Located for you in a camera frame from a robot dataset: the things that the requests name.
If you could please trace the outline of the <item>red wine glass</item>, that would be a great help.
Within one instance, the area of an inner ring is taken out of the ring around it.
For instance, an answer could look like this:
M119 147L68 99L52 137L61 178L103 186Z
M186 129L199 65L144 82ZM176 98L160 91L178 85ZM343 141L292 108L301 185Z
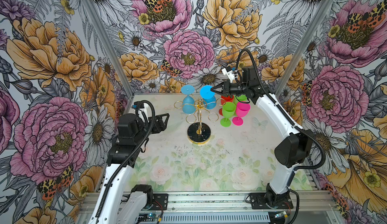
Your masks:
M232 114L235 113L235 104L233 102L234 97L221 97L221 105L222 108L219 110L219 114L223 116L223 109L225 109L227 112L231 112Z

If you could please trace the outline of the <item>green wine glass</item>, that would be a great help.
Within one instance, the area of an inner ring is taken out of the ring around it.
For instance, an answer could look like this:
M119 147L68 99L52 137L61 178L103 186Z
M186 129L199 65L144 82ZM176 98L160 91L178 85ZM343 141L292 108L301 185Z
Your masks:
M221 119L220 124L223 127L230 127L231 120L230 118L234 116L236 111L236 105L233 102L226 102L222 106L223 119Z
M233 99L234 104L238 104L239 102L248 103L248 98L245 95L235 96Z

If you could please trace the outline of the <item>pink wine glass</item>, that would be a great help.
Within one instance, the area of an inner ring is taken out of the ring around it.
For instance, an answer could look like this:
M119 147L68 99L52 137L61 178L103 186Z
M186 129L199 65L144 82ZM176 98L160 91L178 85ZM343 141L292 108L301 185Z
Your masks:
M236 126L242 126L243 118L249 113L250 109L250 104L238 102L235 111L236 117L232 119L232 123Z

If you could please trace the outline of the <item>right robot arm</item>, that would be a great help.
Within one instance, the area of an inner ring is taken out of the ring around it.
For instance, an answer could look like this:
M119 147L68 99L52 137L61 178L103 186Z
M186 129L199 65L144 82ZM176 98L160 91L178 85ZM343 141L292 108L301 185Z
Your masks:
M239 65L223 68L222 73L228 79L214 86L211 91L224 97L246 96L247 102L261 109L277 129L281 142L274 150L278 163L273 179L268 183L265 195L255 197L251 194L250 202L263 204L268 208L279 208L282 204L291 203L290 186L296 172L320 168L326 161L326 155L322 153L317 164L304 166L303 162L313 145L322 150L312 131L303 129L285 111L270 87L262 82L255 63L243 67L240 72L238 68Z

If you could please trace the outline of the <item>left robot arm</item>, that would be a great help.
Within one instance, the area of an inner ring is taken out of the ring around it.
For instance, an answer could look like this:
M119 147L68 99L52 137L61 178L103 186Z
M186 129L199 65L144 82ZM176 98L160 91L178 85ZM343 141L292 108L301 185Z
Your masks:
M150 185L136 185L127 201L123 201L124 188L150 135L166 129L169 114L156 115L153 104L147 100L135 102L132 108L134 113L119 118L118 135L108 152L103 186L89 220L91 224L133 224L140 212L153 204Z

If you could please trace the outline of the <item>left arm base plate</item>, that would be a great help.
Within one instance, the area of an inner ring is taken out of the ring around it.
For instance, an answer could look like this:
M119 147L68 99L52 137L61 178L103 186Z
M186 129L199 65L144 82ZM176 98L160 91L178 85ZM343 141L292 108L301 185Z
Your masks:
M153 194L152 202L144 207L145 211L166 211L169 195L165 193Z

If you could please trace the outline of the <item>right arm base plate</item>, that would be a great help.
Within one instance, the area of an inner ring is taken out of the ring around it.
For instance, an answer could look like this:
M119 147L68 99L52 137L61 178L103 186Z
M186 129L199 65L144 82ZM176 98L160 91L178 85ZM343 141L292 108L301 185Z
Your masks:
M293 209L289 192L281 195L271 192L250 193L245 202L250 204L252 209Z

